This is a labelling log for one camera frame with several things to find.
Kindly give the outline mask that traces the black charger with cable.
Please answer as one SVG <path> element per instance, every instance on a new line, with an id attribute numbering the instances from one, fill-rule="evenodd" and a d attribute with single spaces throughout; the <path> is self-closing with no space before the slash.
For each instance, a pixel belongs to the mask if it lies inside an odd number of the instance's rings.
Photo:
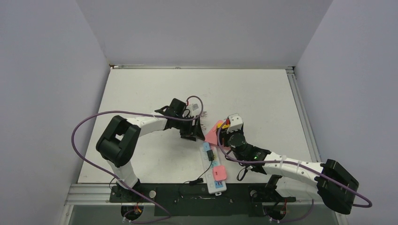
<path id="1" fill-rule="evenodd" d="M 206 177 L 206 172 L 212 167 L 214 161 L 214 153 L 211 150 L 208 150 L 206 152 L 206 157 L 204 159 L 205 159 L 204 165 L 207 165 L 208 168 L 200 176 L 198 176 L 197 179 L 185 181 L 183 184 L 188 184 L 189 186 L 195 186 L 197 184 L 204 182 L 203 176 Z"/>

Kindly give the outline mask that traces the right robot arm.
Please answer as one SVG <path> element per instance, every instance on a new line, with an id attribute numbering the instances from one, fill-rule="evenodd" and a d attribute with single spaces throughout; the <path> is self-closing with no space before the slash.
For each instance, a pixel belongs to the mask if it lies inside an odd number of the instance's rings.
<path id="1" fill-rule="evenodd" d="M 242 128 L 232 130 L 221 124 L 216 130 L 217 144 L 227 147 L 237 162 L 254 172 L 290 178 L 314 188 L 310 193 L 319 196 L 331 210 L 349 215 L 355 206 L 359 182 L 337 161 L 306 162 L 278 155 L 267 149 L 251 145 L 246 141 Z"/>

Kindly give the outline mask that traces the white power strip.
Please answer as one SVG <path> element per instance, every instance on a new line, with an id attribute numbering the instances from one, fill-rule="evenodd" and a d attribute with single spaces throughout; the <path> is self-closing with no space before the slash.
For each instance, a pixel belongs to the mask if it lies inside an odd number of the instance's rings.
<path id="1" fill-rule="evenodd" d="M 210 146 L 212 149 L 211 151 L 214 153 L 214 161 L 213 161 L 212 167 L 206 172 L 206 177 L 203 176 L 203 178 L 204 178 L 205 183 L 207 184 L 208 193 L 211 195 L 220 196 L 220 195 L 222 195 L 223 192 L 225 192 L 227 190 L 226 180 L 215 181 L 213 178 L 212 168 L 217 165 L 222 165 L 222 164 L 221 164 L 221 161 L 219 158 L 217 148 L 212 145 L 210 145 Z M 205 163 L 204 158 L 206 157 L 206 152 L 203 151 L 203 144 L 200 147 L 200 154 L 201 154 L 203 168 L 204 168 L 204 170 L 206 170 L 208 168 L 208 166 L 204 165 L 204 163 Z"/>

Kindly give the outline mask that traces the light blue plug adapter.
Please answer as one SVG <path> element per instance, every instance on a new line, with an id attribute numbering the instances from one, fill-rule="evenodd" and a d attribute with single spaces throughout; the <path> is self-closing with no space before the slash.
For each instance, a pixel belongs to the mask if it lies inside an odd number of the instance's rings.
<path id="1" fill-rule="evenodd" d="M 207 152 L 207 151 L 210 151 L 210 150 L 212 150 L 210 144 L 208 142 L 204 142 L 203 143 L 203 151 Z"/>

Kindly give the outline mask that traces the pink triangular socket adapter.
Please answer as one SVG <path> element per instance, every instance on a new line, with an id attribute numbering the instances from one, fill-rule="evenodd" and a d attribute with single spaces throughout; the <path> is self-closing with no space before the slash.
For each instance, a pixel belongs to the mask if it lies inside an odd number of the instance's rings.
<path id="1" fill-rule="evenodd" d="M 217 123 L 209 130 L 209 132 L 205 135 L 205 142 L 209 143 L 212 146 L 218 147 L 217 144 Z"/>

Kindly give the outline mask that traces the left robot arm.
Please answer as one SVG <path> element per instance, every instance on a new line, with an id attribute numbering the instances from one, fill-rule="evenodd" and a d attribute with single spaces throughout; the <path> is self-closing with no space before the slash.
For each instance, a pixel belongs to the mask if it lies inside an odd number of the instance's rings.
<path id="1" fill-rule="evenodd" d="M 131 158 L 138 139 L 155 131 L 175 128 L 180 137 L 187 140 L 204 140 L 200 117 L 204 112 L 202 104 L 189 104 L 188 101 L 172 99 L 169 105 L 151 114 L 139 114 L 126 119 L 114 116 L 100 136 L 96 150 L 111 166 L 117 184 L 122 187 L 122 196 L 129 202 L 139 198 L 140 189 L 136 186 L 139 178 L 134 173 Z"/>

